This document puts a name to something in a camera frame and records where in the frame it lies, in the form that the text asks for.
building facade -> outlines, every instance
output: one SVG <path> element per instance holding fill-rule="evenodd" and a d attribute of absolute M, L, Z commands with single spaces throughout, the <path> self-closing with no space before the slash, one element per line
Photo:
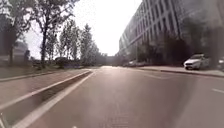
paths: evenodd
<path fill-rule="evenodd" d="M 206 29 L 223 27 L 223 8 L 223 0 L 143 0 L 120 38 L 119 54 L 138 59 L 138 46 L 144 41 L 159 45 L 164 31 L 185 36 L 185 19 L 203 23 Z"/>
<path fill-rule="evenodd" d="M 130 55 L 144 41 L 156 45 L 164 31 L 178 34 L 175 15 L 173 0 L 143 0 L 120 38 L 119 53 Z"/>

sidewalk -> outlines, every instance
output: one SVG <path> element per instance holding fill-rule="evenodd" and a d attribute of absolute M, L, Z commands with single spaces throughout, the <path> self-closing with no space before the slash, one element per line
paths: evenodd
<path fill-rule="evenodd" d="M 87 70 L 69 70 L 48 75 L 0 82 L 0 104 L 86 71 Z"/>
<path fill-rule="evenodd" d="M 168 67 L 168 66 L 146 66 L 146 67 L 138 67 L 137 69 L 224 78 L 224 72 L 219 70 L 197 71 L 197 70 L 185 70 L 183 67 Z"/>

white lane line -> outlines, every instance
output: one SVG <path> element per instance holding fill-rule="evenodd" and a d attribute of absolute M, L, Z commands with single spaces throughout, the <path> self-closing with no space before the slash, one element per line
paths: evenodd
<path fill-rule="evenodd" d="M 72 91 L 74 91 L 77 87 L 79 87 L 82 83 L 84 83 L 87 79 L 89 79 L 94 73 L 90 74 L 86 78 L 82 79 L 78 83 L 68 87 L 66 90 L 59 92 L 54 98 L 52 98 L 49 102 L 46 102 L 33 112 L 31 112 L 28 116 L 22 119 L 20 122 L 12 126 L 12 128 L 27 128 L 32 123 L 34 123 L 38 118 L 44 115 L 47 111 L 49 111 L 54 105 L 56 105 L 59 101 L 69 95 Z"/>
<path fill-rule="evenodd" d="M 219 89 L 215 89 L 215 88 L 213 88 L 212 91 L 214 91 L 214 92 L 218 92 L 218 93 L 223 93 L 223 94 L 224 94 L 224 91 L 223 91 L 223 90 L 219 90 Z"/>
<path fill-rule="evenodd" d="M 139 70 L 139 69 L 128 69 L 128 68 L 126 68 L 126 70 L 134 71 L 134 72 L 138 72 L 138 73 L 141 72 L 141 75 L 144 75 L 146 77 L 155 78 L 155 79 L 161 79 L 161 80 L 167 80 L 167 79 L 175 78 L 175 77 L 161 77 L 161 76 L 157 76 L 157 75 L 152 75 L 152 74 L 148 74 L 149 71 L 144 71 L 144 70 Z"/>
<path fill-rule="evenodd" d="M 161 80 L 169 79 L 169 78 L 159 77 L 159 76 L 150 75 L 150 74 L 142 74 L 142 75 L 147 76 L 147 77 L 151 77 L 151 78 L 155 78 L 155 79 L 161 79 Z"/>

road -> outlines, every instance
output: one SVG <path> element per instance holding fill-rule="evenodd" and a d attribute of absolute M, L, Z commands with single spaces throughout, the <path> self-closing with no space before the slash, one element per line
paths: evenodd
<path fill-rule="evenodd" d="M 223 90 L 220 78 L 102 67 L 29 128 L 221 128 Z"/>

car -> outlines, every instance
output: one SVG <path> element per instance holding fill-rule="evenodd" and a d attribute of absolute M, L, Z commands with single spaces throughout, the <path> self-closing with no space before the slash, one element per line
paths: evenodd
<path fill-rule="evenodd" d="M 218 69 L 223 70 L 224 69 L 224 57 L 221 57 L 218 61 Z"/>
<path fill-rule="evenodd" d="M 124 67 L 136 67 L 137 66 L 137 61 L 136 60 L 129 61 L 129 62 L 125 63 L 123 66 Z"/>
<path fill-rule="evenodd" d="M 207 68 L 210 65 L 210 58 L 204 54 L 195 54 L 187 61 L 184 62 L 184 68 L 189 69 L 202 69 Z"/>

